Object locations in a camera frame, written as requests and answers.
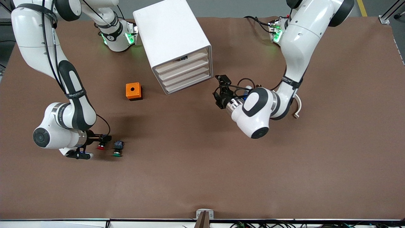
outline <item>metal frame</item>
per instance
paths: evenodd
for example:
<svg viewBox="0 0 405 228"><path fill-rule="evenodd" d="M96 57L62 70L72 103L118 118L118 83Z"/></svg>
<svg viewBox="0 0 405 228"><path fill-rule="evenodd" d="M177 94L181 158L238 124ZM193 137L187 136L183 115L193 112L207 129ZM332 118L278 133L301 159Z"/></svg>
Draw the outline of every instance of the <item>metal frame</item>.
<svg viewBox="0 0 405 228"><path fill-rule="evenodd" d="M379 15L378 18L381 24L389 24L388 20L403 4L405 0L397 0L383 15Z"/></svg>

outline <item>gray floor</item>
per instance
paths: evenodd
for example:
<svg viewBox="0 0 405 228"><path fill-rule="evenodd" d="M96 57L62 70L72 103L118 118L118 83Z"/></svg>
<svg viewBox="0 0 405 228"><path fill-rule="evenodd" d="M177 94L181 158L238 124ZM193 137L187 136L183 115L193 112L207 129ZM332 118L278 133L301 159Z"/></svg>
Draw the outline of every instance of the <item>gray floor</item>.
<svg viewBox="0 0 405 228"><path fill-rule="evenodd" d="M149 6L161 0L121 0L119 6L125 18L132 18L134 10ZM286 15L290 12L285 0L187 0L196 17L244 17L247 15L268 17L274 15ZM361 13L357 5L350 16L360 17ZM395 0L363 0L369 16L378 16L392 5ZM10 14L0 7L0 18L10 18ZM405 53L405 16L402 20L391 19L391 26L398 43L399 49ZM10 26L0 26L0 41L14 40L13 30ZM13 42L0 43L0 64L7 65Z"/></svg>

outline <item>brown tabletop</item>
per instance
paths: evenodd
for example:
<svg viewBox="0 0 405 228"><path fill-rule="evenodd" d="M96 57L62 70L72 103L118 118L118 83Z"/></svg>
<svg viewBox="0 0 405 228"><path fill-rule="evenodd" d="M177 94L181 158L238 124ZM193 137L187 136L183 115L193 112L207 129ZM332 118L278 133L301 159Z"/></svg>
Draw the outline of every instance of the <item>brown tabletop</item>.
<svg viewBox="0 0 405 228"><path fill-rule="evenodd" d="M199 18L215 74L272 88L280 49L252 20ZM62 48L123 157L75 160L32 140L45 108L66 102L55 80L14 48L0 83L0 216L19 218L400 219L405 214L405 68L390 26L352 17L328 28L298 92L303 108L249 139L214 102L211 79L165 95L144 49L114 53L93 22L60 22ZM142 101L125 98L140 82ZM92 128L106 133L101 120Z"/></svg>

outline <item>orange block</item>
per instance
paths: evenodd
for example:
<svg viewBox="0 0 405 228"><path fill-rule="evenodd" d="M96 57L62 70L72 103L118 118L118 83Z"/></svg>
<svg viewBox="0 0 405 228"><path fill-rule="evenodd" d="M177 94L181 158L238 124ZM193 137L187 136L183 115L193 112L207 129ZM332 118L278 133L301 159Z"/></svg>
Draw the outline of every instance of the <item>orange block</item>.
<svg viewBox="0 0 405 228"><path fill-rule="evenodd" d="M125 88L126 97L130 101L142 100L142 87L139 82L128 83Z"/></svg>

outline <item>green led indicator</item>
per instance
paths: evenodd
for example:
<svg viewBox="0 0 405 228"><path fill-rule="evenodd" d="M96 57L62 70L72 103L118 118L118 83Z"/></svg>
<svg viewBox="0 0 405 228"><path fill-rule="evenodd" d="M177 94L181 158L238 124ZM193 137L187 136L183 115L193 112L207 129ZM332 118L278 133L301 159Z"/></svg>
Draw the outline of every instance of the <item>green led indicator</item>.
<svg viewBox="0 0 405 228"><path fill-rule="evenodd" d="M125 33L125 36L126 36L126 38L127 38L129 44L133 44L133 43L134 43L134 39L132 38L132 35L131 35L131 34Z"/></svg>
<svg viewBox="0 0 405 228"><path fill-rule="evenodd" d="M107 41L105 41L104 35L101 34L102 39L104 40L104 44L107 45Z"/></svg>

